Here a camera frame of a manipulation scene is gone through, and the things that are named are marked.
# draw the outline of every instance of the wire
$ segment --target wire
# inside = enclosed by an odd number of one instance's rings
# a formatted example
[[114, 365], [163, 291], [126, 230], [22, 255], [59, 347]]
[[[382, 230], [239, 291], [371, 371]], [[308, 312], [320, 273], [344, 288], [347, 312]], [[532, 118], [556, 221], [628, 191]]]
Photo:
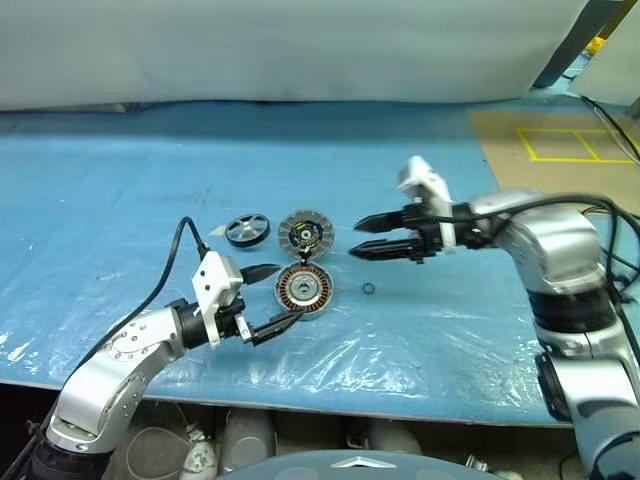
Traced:
[[587, 105], [589, 105], [591, 108], [595, 110], [600, 111], [600, 113], [602, 113], [602, 115], [604, 115], [604, 117], [609, 121], [609, 123], [613, 126], [613, 128], [615, 128], [617, 130], [617, 132], [620, 134], [620, 137], [625, 141], [625, 143], [629, 146], [629, 148], [631, 149], [631, 152], [633, 152], [633, 157], [634, 158], [634, 162], [640, 164], [640, 152], [638, 151], [638, 149], [636, 148], [635, 143], [633, 143], [633, 140], [631, 140], [631, 138], [629, 137], [629, 135], [627, 135], [627, 132], [624, 131], [624, 129], [620, 126], [620, 124], [618, 122], [615, 121], [615, 119], [609, 114], [609, 112], [607, 112], [604, 107], [602, 105], [600, 105], [599, 103], [597, 103], [594, 100], [591, 100], [589, 97], [585, 97], [585, 96], [581, 96], [580, 97], [582, 99], [583, 102], [585, 102]]
[[577, 449], [572, 450], [564, 457], [562, 457], [562, 460], [560, 460], [560, 462], [558, 462], [558, 478], [560, 478], [560, 480], [564, 480], [564, 464], [567, 463], [576, 453], [578, 453]]
[[636, 234], [636, 239], [638, 240], [638, 244], [640, 245], [640, 224], [637, 222], [637, 218], [634, 214], [623, 210], [618, 205], [613, 202], [610, 198], [599, 196], [599, 195], [584, 195], [584, 194], [566, 194], [566, 195], [555, 195], [542, 198], [540, 200], [534, 200], [531, 202], [523, 203], [520, 205], [516, 205], [513, 207], [506, 207], [500, 210], [492, 211], [490, 213], [478, 214], [478, 215], [466, 215], [466, 216], [458, 216], [458, 217], [446, 217], [446, 216], [438, 216], [438, 215], [425, 215], [425, 219], [430, 220], [432, 222], [437, 223], [474, 223], [479, 220], [486, 220], [490, 218], [495, 218], [500, 215], [508, 215], [493, 231], [493, 238], [489, 239], [488, 243], [491, 243], [493, 239], [502, 233], [502, 231], [506, 228], [510, 223], [511, 217], [518, 213], [522, 213], [526, 210], [530, 210], [532, 208], [543, 207], [546, 205], [556, 205], [556, 204], [584, 204], [591, 205], [592, 207], [597, 207], [601, 210], [605, 210], [610, 217], [611, 227], [609, 229], [609, 242], [608, 242], [608, 255], [606, 260], [606, 280], [607, 280], [607, 289], [609, 291], [609, 295], [611, 297], [611, 301], [616, 310], [616, 313], [620, 317], [620, 321], [622, 322], [622, 326], [624, 328], [625, 334], [628, 338], [629, 345], [631, 347], [631, 351], [635, 356], [636, 360], [640, 362], [640, 345], [638, 345], [638, 340], [635, 336], [635, 332], [629, 323], [629, 319], [624, 313], [622, 308], [622, 297], [621, 293], [624, 292], [627, 288], [633, 285], [638, 278], [640, 277], [640, 269], [636, 271], [630, 282], [625, 285], [622, 289], [618, 290], [615, 285], [615, 276], [613, 275], [613, 253], [615, 252], [616, 246], [616, 237], [618, 234], [618, 217], [622, 217], [624, 221], [631, 227], [633, 232]]
[[600, 119], [600, 121], [604, 124], [604, 126], [607, 127], [607, 130], [609, 131], [611, 138], [613, 139], [614, 142], [616, 142], [618, 147], [620, 147], [620, 150], [622, 150], [625, 153], [625, 155], [629, 157], [633, 162], [640, 165], [640, 158], [636, 157], [632, 152], [627, 150], [627, 147], [625, 147], [622, 141], [620, 140], [620, 136], [618, 132], [614, 129], [615, 127], [611, 125], [607, 117], [605, 117], [604, 114], [601, 113], [600, 110], [598, 110], [595, 107], [593, 108], [593, 113], [596, 115], [596, 117]]
[[102, 348], [103, 344], [109, 340], [122, 327], [124, 327], [127, 323], [133, 320], [135, 317], [140, 315], [142, 311], [149, 306], [151, 302], [155, 300], [160, 291], [164, 288], [164, 285], [167, 283], [167, 279], [169, 278], [169, 274], [171, 273], [171, 269], [173, 268], [173, 262], [176, 259], [176, 254], [178, 253], [178, 247], [180, 246], [180, 239], [182, 238], [182, 232], [184, 231], [185, 225], [189, 225], [191, 229], [191, 233], [193, 234], [193, 239], [196, 242], [196, 246], [198, 248], [198, 253], [200, 254], [200, 259], [204, 257], [204, 253], [208, 250], [206, 244], [202, 241], [200, 234], [198, 233], [198, 229], [196, 228], [193, 220], [189, 217], [183, 217], [180, 222], [178, 222], [178, 226], [176, 227], [176, 232], [173, 235], [173, 241], [171, 242], [171, 247], [169, 248], [169, 254], [167, 255], [167, 261], [164, 265], [164, 269], [162, 270], [162, 274], [160, 275], [160, 279], [151, 293], [145, 298], [140, 305], [138, 305], [129, 315], [124, 317], [118, 323], [116, 323], [113, 327], [111, 327], [107, 333], [105, 333], [100, 340], [96, 342], [96, 344], [86, 353], [82, 360], [78, 362], [78, 365], [73, 369], [71, 375], [73, 375], [82, 365], [84, 365], [87, 360], [93, 357], [100, 348]]
[[[191, 230], [191, 234], [193, 235], [193, 239], [196, 242], [196, 247], [198, 249], [198, 254], [200, 255], [200, 259], [202, 259], [204, 257], [206, 252], [209, 250], [209, 247], [207, 246], [206, 243], [204, 243], [202, 241], [202, 237], [200, 237], [200, 234], [198, 233], [198, 229], [196, 228], [195, 224], [193, 223], [193, 220], [190, 217], [183, 217], [180, 220], [180, 222], [178, 222], [178, 226], [176, 227], [176, 231], [175, 231], [175, 233], [173, 235], [173, 241], [171, 242], [171, 247], [169, 248], [169, 254], [167, 255], [167, 260], [166, 260], [166, 263], [164, 265], [164, 269], [162, 270], [162, 274], [160, 275], [160, 279], [158, 280], [158, 283], [156, 284], [156, 286], [153, 288], [153, 290], [147, 296], [147, 298], [145, 298], [142, 301], [142, 303], [140, 305], [138, 305], [131, 313], [129, 313], [129, 315], [127, 315], [122, 320], [120, 320], [118, 323], [116, 323], [113, 327], [111, 327], [109, 329], [109, 331], [107, 333], [105, 333], [100, 338], [100, 340], [98, 340], [96, 342], [96, 344], [87, 352], [87, 354], [84, 357], [82, 357], [82, 360], [80, 360], [80, 362], [78, 362], [78, 364], [75, 366], [75, 368], [73, 369], [73, 371], [69, 375], [69, 378], [82, 365], [84, 365], [87, 362], [87, 360], [89, 360], [91, 357], [93, 357], [93, 355], [95, 355], [95, 353], [98, 350], [100, 350], [100, 348], [102, 348], [102, 345], [109, 338], [111, 338], [115, 332], [120, 330], [124, 325], [126, 325], [128, 322], [130, 322], [133, 318], [137, 317], [140, 313], [142, 313], [142, 311], [145, 308], [147, 308], [147, 306], [153, 300], [155, 300], [155, 298], [158, 296], [160, 291], [164, 288], [165, 284], [167, 283], [167, 279], [169, 278], [169, 274], [171, 273], [171, 269], [173, 267], [173, 262], [175, 261], [176, 255], [178, 253], [178, 247], [180, 246], [180, 239], [182, 238], [182, 232], [184, 231], [185, 225], [188, 225], [189, 229]], [[57, 405], [58, 405], [58, 401], [56, 399], [54, 404], [51, 406], [51, 409], [47, 413], [47, 416], [45, 417], [45, 419], [41, 423], [40, 430], [41, 430], [42, 433], [44, 432], [44, 430], [49, 425], [49, 421], [51, 420], [51, 417], [53, 416], [53, 412], [55, 411]], [[24, 446], [24, 448], [20, 451], [20, 453], [18, 454], [16, 459], [9, 466], [9, 469], [2, 475], [2, 477], [0, 477], [0, 480], [9, 480], [10, 478], [12, 478], [11, 475], [13, 475], [15, 472], [17, 472], [20, 468], [23, 467], [24, 461], [28, 457], [30, 457], [31, 451], [36, 447], [39, 438], [40, 437], [37, 434], [34, 434], [29, 439], [29, 441]]]

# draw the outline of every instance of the silver robot arm segment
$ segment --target silver robot arm segment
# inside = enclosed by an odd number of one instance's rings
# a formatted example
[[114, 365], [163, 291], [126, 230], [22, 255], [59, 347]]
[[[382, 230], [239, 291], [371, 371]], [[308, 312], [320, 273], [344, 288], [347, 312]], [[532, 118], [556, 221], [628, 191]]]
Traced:
[[149, 382], [184, 352], [174, 308], [136, 317], [69, 377], [47, 438], [80, 453], [114, 450]]
[[[412, 189], [407, 189], [407, 178]], [[591, 222], [559, 205], [523, 209], [512, 216], [499, 213], [545, 198], [530, 189], [473, 197], [452, 206], [448, 217], [453, 221], [441, 222], [448, 219], [432, 208], [442, 191], [440, 180], [426, 162], [412, 159], [400, 185], [414, 202], [401, 211], [366, 217], [355, 228], [370, 233], [408, 228], [413, 235], [364, 242], [350, 253], [366, 260], [409, 258], [422, 263], [446, 250], [443, 224], [453, 225], [456, 245], [508, 252], [529, 295], [544, 350], [536, 364], [549, 413], [573, 423], [589, 478], [640, 478], [640, 374], [610, 299]]]
[[231, 258], [207, 251], [192, 279], [197, 302], [180, 299], [132, 318], [72, 373], [26, 478], [99, 479], [147, 386], [166, 365], [204, 343], [216, 348], [222, 338], [240, 336], [259, 345], [286, 331], [301, 312], [284, 312], [254, 328], [242, 315], [239, 294], [243, 284], [279, 269], [239, 269]]

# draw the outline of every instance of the white wall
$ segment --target white wall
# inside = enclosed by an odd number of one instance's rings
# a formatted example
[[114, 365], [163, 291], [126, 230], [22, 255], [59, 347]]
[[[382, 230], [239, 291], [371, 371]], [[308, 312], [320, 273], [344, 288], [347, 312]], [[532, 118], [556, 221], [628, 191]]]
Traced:
[[640, 97], [640, 3], [573, 81], [572, 90], [620, 105], [630, 105]]

